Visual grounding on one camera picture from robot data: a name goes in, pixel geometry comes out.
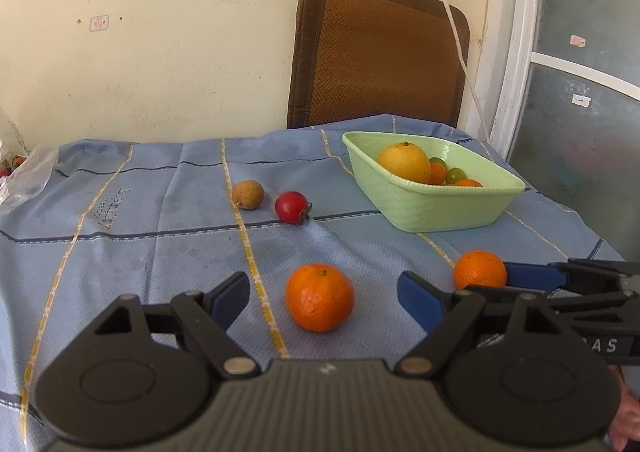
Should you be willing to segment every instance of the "white cable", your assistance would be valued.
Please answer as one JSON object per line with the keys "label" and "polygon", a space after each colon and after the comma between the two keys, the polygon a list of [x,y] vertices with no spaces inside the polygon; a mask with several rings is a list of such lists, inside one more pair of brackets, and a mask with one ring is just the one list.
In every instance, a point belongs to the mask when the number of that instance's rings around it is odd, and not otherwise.
{"label": "white cable", "polygon": [[471,79],[469,78],[469,72],[466,68],[465,58],[462,55],[462,47],[460,46],[460,38],[458,37],[458,30],[456,29],[456,23],[453,20],[453,15],[451,14],[451,7],[449,6],[449,2],[447,0],[442,0],[444,4],[444,9],[447,12],[447,17],[449,18],[449,23],[451,24],[451,29],[453,31],[453,38],[456,40],[456,48],[458,49],[458,59],[460,60],[460,66],[462,66],[462,70],[465,72],[465,82],[469,86],[469,91],[471,92],[471,96],[474,99],[474,104],[476,104],[476,109],[478,110],[478,114],[480,115],[480,123],[482,124],[482,130],[484,131],[484,140],[489,141],[489,130],[486,128],[486,124],[484,123],[484,116],[482,115],[482,109],[480,108],[480,101],[476,96],[476,90],[474,89],[474,85],[471,83]]}

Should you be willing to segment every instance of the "green plastic basket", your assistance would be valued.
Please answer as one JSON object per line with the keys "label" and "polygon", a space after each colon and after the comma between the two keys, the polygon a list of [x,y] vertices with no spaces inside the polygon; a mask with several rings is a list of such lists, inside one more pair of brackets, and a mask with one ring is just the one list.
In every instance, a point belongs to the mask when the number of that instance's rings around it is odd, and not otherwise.
{"label": "green plastic basket", "polygon": [[[490,225],[525,184],[511,172],[453,142],[397,133],[351,131],[342,136],[357,184],[392,225],[406,232],[433,232]],[[483,187],[423,185],[391,174],[376,162],[394,143],[418,145],[430,158],[459,167]]]}

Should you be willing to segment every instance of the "orange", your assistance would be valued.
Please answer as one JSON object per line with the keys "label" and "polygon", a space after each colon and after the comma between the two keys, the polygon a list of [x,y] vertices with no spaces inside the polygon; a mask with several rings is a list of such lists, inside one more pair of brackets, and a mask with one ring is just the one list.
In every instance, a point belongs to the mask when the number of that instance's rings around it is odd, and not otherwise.
{"label": "orange", "polygon": [[453,269],[453,284],[457,289],[468,285],[503,288],[507,284],[507,268],[501,258],[484,250],[462,254]]}
{"label": "orange", "polygon": [[461,179],[456,182],[456,187],[482,187],[482,183],[474,179]]}
{"label": "orange", "polygon": [[440,163],[431,164],[431,185],[442,185],[447,179],[447,169]]}
{"label": "orange", "polygon": [[304,265],[289,277],[285,302],[296,323],[324,333],[337,328],[351,314],[355,297],[351,282],[331,265]]}
{"label": "orange", "polygon": [[417,183],[429,183],[429,157],[414,143],[401,142],[388,146],[376,161],[387,171]]}

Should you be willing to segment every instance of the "green tomato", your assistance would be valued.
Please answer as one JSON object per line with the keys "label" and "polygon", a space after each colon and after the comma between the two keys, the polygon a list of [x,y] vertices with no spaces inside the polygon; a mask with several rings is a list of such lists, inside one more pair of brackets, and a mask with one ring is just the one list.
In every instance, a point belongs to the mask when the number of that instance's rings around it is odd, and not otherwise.
{"label": "green tomato", "polygon": [[444,163],[444,160],[442,158],[438,158],[437,156],[433,156],[433,158],[429,158],[429,163],[439,163],[441,166],[445,168],[445,170],[448,169],[447,164]]}
{"label": "green tomato", "polygon": [[457,183],[461,179],[466,179],[465,171],[458,167],[452,167],[447,171],[447,183]]}

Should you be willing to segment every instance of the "plastic bag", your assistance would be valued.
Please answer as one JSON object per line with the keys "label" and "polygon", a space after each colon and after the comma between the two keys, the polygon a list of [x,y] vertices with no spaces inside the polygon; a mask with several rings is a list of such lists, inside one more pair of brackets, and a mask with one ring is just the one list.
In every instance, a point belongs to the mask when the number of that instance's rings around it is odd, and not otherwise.
{"label": "plastic bag", "polygon": [[[27,159],[16,166],[15,156]],[[36,146],[30,153],[20,131],[0,108],[0,171],[13,171],[0,175],[0,216],[41,193],[57,162],[57,148]]]}

